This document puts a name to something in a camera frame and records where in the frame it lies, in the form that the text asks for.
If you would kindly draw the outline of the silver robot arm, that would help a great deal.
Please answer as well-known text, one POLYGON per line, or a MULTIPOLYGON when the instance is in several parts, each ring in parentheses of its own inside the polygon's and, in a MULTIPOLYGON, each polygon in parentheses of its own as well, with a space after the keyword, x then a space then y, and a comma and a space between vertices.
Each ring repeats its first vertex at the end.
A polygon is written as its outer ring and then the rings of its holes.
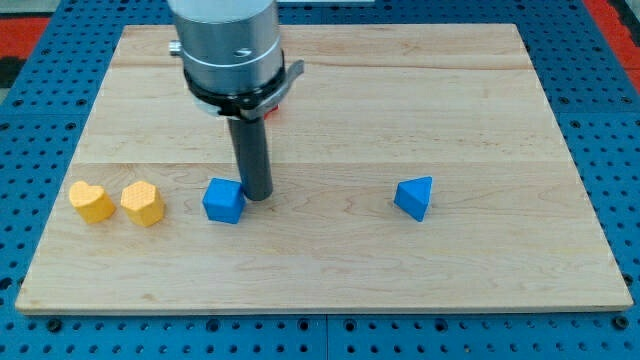
POLYGON ((304 62, 285 64, 274 0, 169 0, 187 85, 206 111, 251 121, 277 107, 304 62))

